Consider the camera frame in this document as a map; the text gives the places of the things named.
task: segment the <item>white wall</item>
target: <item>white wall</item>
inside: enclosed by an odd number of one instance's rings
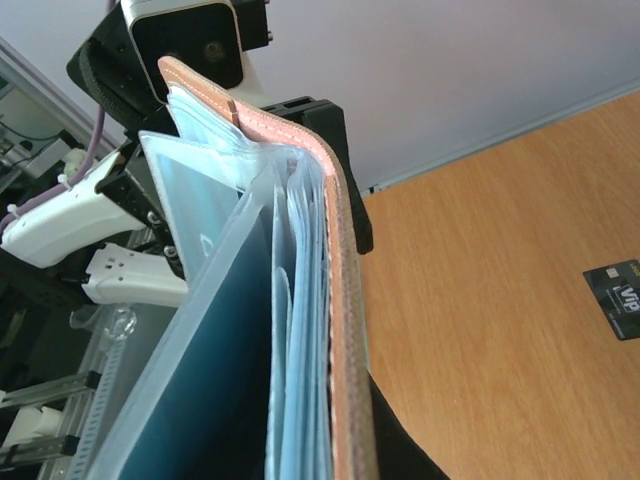
[[[88,110],[64,65],[102,4],[0,4],[0,36]],[[268,15],[260,79],[345,109],[362,188],[640,82],[638,0],[272,0]]]

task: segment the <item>wallet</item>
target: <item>wallet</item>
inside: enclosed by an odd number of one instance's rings
[[[336,155],[177,59],[159,66],[179,136],[140,142],[188,295],[89,478],[378,478]]]

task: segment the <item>wooden table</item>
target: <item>wooden table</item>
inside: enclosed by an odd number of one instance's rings
[[[640,257],[640,94],[366,199],[371,368],[454,478],[640,479],[640,339],[582,276]]]

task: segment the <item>tan leather edge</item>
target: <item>tan leather edge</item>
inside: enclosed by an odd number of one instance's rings
[[[335,478],[337,479],[375,479],[378,476],[375,458],[375,439],[373,435],[373,415],[369,380],[364,368],[364,321],[360,281],[357,268],[357,251],[350,212],[346,180],[342,168],[324,140],[297,124],[267,114],[251,105],[232,99],[226,91],[193,72],[182,62],[164,57],[158,62],[160,71],[169,83],[184,85],[200,100],[232,121],[245,131],[253,133],[254,140],[270,140],[298,145],[300,138],[284,131],[276,132],[265,122],[255,121],[266,118],[270,122],[285,125],[299,136],[308,137],[333,163],[333,171],[326,182],[326,201],[328,205],[337,205],[337,215],[330,217],[330,248],[342,245],[339,252],[346,255],[331,255],[338,263],[335,271],[339,278],[332,278],[331,294],[331,363],[332,363],[332,428],[333,457]]]
[[[167,86],[170,86],[172,83],[184,83],[181,81],[180,74],[177,73],[177,70],[179,70],[178,66],[180,65],[182,65],[182,62],[174,57],[165,56],[158,60],[160,73],[162,74],[162,78],[164,78]],[[200,100],[212,108],[215,108],[218,113],[224,116],[224,118],[233,123],[236,127],[240,126],[238,124],[238,112],[236,111],[234,100],[225,90],[220,88],[210,88],[208,89],[209,91],[205,93],[193,86],[190,86],[190,90],[194,95],[200,98]]]

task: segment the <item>screw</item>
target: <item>screw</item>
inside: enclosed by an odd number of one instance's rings
[[[149,220],[149,223],[151,225],[160,225],[160,219],[158,218],[158,216],[153,213],[153,211],[149,211],[149,213],[147,213],[147,220]]]
[[[170,245],[167,245],[166,247],[164,247],[163,252],[167,258],[175,258],[178,256],[176,247],[172,247]]]

